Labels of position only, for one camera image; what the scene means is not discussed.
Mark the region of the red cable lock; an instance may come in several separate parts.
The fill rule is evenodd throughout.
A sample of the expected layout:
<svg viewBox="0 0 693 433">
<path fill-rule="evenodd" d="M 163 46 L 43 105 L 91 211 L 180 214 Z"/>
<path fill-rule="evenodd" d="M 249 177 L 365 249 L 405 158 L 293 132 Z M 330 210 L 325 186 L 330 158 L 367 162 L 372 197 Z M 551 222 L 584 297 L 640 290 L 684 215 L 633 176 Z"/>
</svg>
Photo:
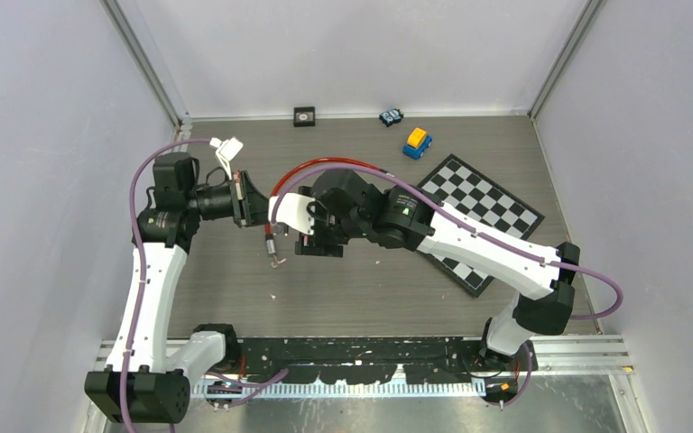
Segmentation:
<svg viewBox="0 0 693 433">
<path fill-rule="evenodd" d="M 290 171 L 288 171 L 277 182 L 277 184 L 273 187 L 271 197 L 272 196 L 280 196 L 281 191 L 284 188 L 292 188 L 294 185 L 298 184 L 301 179 L 304 179 L 302 172 L 305 172 L 307 170 L 311 170 L 315 166 L 319 166 L 319 165 L 323 165 L 323 164 L 334 164 L 334 163 L 341 163 L 341 164 L 347 164 L 347 165 L 356 166 L 356 167 L 363 167 L 363 168 L 367 168 L 370 170 L 376 170 L 382 174 L 391 175 L 391 173 L 388 170 L 379 168 L 379 167 L 374 166 L 373 164 L 370 164 L 368 162 L 359 161 L 356 159 L 351 159 L 351 158 L 347 158 L 347 157 L 336 157 L 336 156 L 316 158 L 313 160 L 305 161 L 305 162 L 301 163 L 300 165 L 294 167 Z M 271 257 L 271 259 L 273 260 L 273 257 L 277 256 L 275 234 L 273 233 L 273 226 L 269 222 L 268 224 L 265 224 L 263 228 L 264 228 L 264 242 L 265 242 L 266 252 Z"/>
</svg>

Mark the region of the silver key bunch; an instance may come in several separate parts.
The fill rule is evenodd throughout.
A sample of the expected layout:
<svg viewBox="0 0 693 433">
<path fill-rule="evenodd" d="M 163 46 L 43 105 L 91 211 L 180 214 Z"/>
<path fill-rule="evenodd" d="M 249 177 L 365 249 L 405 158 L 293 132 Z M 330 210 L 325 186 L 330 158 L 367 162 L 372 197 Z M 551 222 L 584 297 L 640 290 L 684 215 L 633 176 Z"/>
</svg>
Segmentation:
<svg viewBox="0 0 693 433">
<path fill-rule="evenodd" d="M 271 266 L 272 266 L 274 269 L 277 269 L 277 268 L 279 268 L 281 265 L 283 265 L 283 264 L 286 263 L 286 262 L 287 262 L 287 259 L 286 259 L 286 258 L 279 258 L 279 257 L 277 257 L 277 256 L 274 256 L 274 257 L 273 257 L 273 260 L 272 260 L 272 262 L 271 262 Z"/>
</svg>

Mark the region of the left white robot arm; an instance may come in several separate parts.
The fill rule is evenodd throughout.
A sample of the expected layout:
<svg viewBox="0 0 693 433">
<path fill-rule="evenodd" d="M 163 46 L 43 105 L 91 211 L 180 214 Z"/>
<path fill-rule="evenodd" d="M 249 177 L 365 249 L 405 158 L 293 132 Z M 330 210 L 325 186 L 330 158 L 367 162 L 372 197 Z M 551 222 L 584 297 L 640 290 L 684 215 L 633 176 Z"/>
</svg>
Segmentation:
<svg viewBox="0 0 693 433">
<path fill-rule="evenodd" d="M 244 170 L 222 170 L 211 185 L 186 152 L 158 156 L 147 204 L 134 212 L 133 273 L 125 313 L 112 352 L 88 373 L 84 391 L 112 422 L 178 424 L 190 391 L 208 371 L 231 373 L 242 360 L 233 326 L 202 324 L 172 355 L 167 334 L 177 283 L 192 238 L 204 221 L 230 219 L 238 227 L 267 222 L 268 198 Z"/>
</svg>

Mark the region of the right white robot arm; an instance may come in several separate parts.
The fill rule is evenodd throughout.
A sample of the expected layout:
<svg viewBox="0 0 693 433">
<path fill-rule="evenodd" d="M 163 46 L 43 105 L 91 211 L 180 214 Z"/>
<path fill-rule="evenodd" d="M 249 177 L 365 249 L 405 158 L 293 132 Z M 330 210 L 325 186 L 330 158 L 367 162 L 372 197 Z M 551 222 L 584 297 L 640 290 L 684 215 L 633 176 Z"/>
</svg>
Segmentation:
<svg viewBox="0 0 693 433">
<path fill-rule="evenodd" d="M 318 176 L 315 182 L 298 194 L 281 189 L 270 201 L 272 223 L 283 223 L 302 241 L 311 241 L 303 254 L 338 255 L 343 245 L 360 238 L 386 249 L 451 259 L 514 288 L 512 302 L 487 322 L 478 347 L 480 361 L 491 370 L 504 369 L 533 336 L 565 332 L 574 308 L 575 245 L 544 246 L 508 235 L 374 170 L 373 175 L 393 184 L 381 191 L 362 178 L 365 171 L 346 163 L 305 170 L 291 184 L 311 174 Z"/>
</svg>

